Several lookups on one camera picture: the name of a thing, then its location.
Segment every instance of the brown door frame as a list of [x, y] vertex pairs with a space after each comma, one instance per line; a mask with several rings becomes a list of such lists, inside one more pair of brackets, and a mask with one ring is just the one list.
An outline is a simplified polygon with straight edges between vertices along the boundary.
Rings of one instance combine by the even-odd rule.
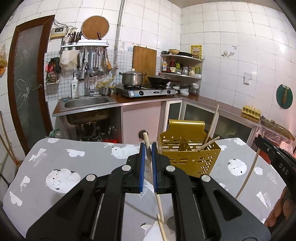
[[55, 15], [37, 18], [16, 26], [12, 43], [10, 46], [8, 69], [7, 69], [8, 100], [9, 100], [12, 121], [16, 130], [18, 139], [20, 141], [20, 144], [24, 149], [24, 152], [26, 155], [29, 153], [30, 149], [28, 146], [27, 138], [25, 137], [25, 134], [22, 130], [22, 126], [21, 126], [20, 119], [17, 112], [17, 104], [15, 100], [14, 65], [15, 65], [15, 52], [17, 47], [17, 41], [22, 31], [39, 26], [39, 25], [44, 25], [42, 29], [40, 43], [39, 43], [38, 60], [37, 60], [37, 66], [36, 66], [37, 68], [36, 78], [37, 78], [37, 84], [42, 85], [42, 87], [38, 89], [38, 98], [39, 98], [39, 105], [41, 109], [41, 115], [42, 115], [44, 127], [47, 135], [49, 135], [49, 133], [52, 131], [52, 124], [51, 124], [51, 119], [49, 115], [47, 102], [45, 100], [45, 92], [44, 92], [44, 54], [47, 52], [47, 44], [48, 44], [52, 23], [54, 21], [54, 16]]

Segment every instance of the hand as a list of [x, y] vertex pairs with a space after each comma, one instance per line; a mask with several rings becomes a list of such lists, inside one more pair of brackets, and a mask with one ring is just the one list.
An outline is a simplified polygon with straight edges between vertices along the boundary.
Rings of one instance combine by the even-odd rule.
[[283, 199], [285, 198], [285, 195], [287, 193], [288, 187], [285, 187], [280, 199], [276, 202], [273, 210], [269, 214], [268, 218], [265, 220], [264, 225], [266, 227], [272, 227], [273, 225], [276, 224], [277, 218], [281, 215], [281, 213], [284, 213], [284, 216], [286, 220], [290, 217], [292, 214], [294, 208], [295, 208], [295, 202], [292, 199], [287, 199], [284, 203], [282, 204]]

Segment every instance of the sink basin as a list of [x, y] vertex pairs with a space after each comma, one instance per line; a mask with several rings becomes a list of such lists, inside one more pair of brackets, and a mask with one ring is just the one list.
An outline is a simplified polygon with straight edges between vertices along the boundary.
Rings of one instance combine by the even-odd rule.
[[65, 108], [79, 108], [84, 106], [101, 105], [115, 103], [113, 99], [105, 95], [99, 95], [94, 97], [84, 97], [78, 99], [68, 100], [64, 107]]

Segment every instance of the gray tablecloth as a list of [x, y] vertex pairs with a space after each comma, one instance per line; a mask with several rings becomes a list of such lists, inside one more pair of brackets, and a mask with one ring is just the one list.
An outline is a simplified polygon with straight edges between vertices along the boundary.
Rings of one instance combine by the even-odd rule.
[[[239, 138], [222, 139], [216, 143], [222, 151], [210, 176], [235, 196], [246, 179], [255, 152]], [[25, 158], [4, 196], [3, 209], [25, 237], [28, 228], [81, 179], [89, 173], [109, 174], [124, 165], [128, 156], [138, 152], [139, 147], [134, 145], [53, 138], [40, 140]], [[255, 167], [262, 169], [262, 175], [258, 168], [255, 170], [259, 174], [252, 172], [238, 200], [263, 220], [285, 184], [261, 157]], [[153, 188], [146, 181], [144, 184], [142, 194], [126, 195], [122, 241], [143, 240], [145, 230], [141, 224], [153, 225], [156, 221], [158, 209]], [[173, 216], [171, 195], [161, 195], [161, 200], [165, 220], [170, 222]]]

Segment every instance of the yellow poster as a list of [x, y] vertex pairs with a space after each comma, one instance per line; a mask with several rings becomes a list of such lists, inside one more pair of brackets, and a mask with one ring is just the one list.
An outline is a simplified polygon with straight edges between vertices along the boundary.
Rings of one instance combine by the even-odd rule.
[[202, 45], [190, 45], [190, 53], [194, 58], [202, 59]]

